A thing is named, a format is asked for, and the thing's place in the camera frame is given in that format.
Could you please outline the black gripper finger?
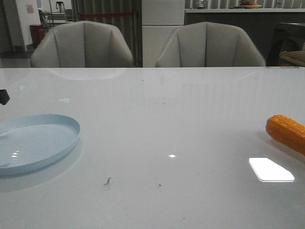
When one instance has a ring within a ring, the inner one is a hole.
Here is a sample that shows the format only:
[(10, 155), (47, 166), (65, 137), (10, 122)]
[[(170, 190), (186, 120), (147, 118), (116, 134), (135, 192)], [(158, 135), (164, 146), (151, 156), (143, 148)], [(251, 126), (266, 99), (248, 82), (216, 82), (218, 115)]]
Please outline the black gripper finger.
[(10, 96), (6, 89), (0, 89), (0, 104), (6, 105), (7, 102), (10, 100)]

